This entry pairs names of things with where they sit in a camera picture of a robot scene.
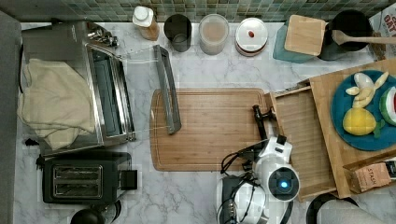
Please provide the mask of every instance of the toaster slot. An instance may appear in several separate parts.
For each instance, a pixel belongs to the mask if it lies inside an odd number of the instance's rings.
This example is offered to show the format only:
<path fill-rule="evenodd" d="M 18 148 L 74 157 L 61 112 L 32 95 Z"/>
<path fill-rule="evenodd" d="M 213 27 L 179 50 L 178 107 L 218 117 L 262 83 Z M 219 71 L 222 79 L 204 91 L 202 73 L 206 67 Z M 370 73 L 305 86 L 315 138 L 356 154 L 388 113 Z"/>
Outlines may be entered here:
<path fill-rule="evenodd" d="M 101 198 L 103 168 L 94 166 L 56 165 L 53 167 L 54 198 Z"/>

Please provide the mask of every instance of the black canister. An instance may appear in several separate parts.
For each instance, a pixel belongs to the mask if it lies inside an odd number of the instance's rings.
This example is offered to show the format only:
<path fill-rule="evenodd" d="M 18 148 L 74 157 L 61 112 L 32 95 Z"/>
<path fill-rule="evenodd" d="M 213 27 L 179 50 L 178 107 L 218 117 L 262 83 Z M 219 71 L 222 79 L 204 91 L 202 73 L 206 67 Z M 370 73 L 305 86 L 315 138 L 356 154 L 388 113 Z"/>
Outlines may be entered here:
<path fill-rule="evenodd" d="M 356 37 L 373 34 L 370 21 L 362 12 L 357 10 L 342 11 L 326 25 L 321 53 L 318 56 L 321 60 L 337 60 L 349 51 L 357 51 L 367 46 L 367 43 L 359 42 L 346 42 L 338 45 L 332 38 L 333 30 L 340 30 L 346 35 Z"/>
<path fill-rule="evenodd" d="M 176 14 L 169 17 L 163 26 L 166 38 L 170 40 L 173 48 L 179 52 L 184 52 L 191 45 L 191 22 L 189 18 Z"/>
<path fill-rule="evenodd" d="M 120 216 L 120 213 L 120 201 L 108 205 L 94 205 L 76 212 L 70 224 L 110 224 Z"/>

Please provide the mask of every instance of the oven door handle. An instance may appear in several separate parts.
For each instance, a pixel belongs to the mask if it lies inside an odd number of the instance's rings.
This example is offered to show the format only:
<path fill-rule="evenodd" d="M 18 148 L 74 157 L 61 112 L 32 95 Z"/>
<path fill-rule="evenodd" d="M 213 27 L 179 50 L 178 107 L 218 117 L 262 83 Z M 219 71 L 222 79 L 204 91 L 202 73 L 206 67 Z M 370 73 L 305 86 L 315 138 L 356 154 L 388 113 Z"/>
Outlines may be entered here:
<path fill-rule="evenodd" d="M 168 133 L 172 134 L 180 130 L 181 120 L 178 110 L 177 93 L 175 81 L 172 73 L 172 66 L 169 60 L 169 53 L 160 45 L 154 46 L 154 53 L 157 57 L 157 71 L 160 79 L 161 92 L 163 94 L 163 105 L 165 107 L 165 116 Z M 171 99 L 169 98 L 167 84 L 169 84 L 169 91 Z"/>

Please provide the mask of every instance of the lemon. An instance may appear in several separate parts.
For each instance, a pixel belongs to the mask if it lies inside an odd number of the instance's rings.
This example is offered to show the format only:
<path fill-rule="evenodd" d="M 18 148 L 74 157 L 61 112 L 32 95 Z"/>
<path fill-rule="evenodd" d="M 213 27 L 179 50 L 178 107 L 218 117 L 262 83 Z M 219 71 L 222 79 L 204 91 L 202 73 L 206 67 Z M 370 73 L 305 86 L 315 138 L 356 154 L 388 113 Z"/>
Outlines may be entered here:
<path fill-rule="evenodd" d="M 354 135 L 365 135 L 375 130 L 374 116 L 366 109 L 351 108 L 346 112 L 343 120 L 344 129 Z"/>

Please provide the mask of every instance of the wooden tray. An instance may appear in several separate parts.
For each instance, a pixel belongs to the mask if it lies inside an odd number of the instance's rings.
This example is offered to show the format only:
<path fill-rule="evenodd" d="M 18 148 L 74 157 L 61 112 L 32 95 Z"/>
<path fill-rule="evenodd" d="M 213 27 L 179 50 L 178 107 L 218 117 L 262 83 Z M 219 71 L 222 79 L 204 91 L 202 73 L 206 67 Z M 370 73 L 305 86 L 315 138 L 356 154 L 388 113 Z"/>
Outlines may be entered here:
<path fill-rule="evenodd" d="M 181 129 L 169 135 L 162 96 L 153 94 L 151 157 L 160 171 L 219 171 L 228 154 L 259 142 L 254 105 L 267 110 L 261 89 L 179 89 Z M 230 170 L 240 170 L 238 159 Z"/>
<path fill-rule="evenodd" d="M 276 112 L 279 133 L 293 145 L 290 163 L 298 172 L 302 202 L 336 190 L 329 155 L 309 86 L 294 91 L 265 94 L 268 106 Z"/>
<path fill-rule="evenodd" d="M 304 82 L 312 88 L 318 119 L 337 187 L 335 194 L 339 198 L 346 198 L 353 194 L 350 190 L 349 173 L 351 171 L 396 156 L 396 145 L 373 152 L 358 150 L 346 143 L 332 125 L 330 106 L 336 88 L 346 77 L 362 70 L 389 71 L 391 75 L 396 75 L 396 59 L 368 63 L 327 75 L 312 77 Z"/>

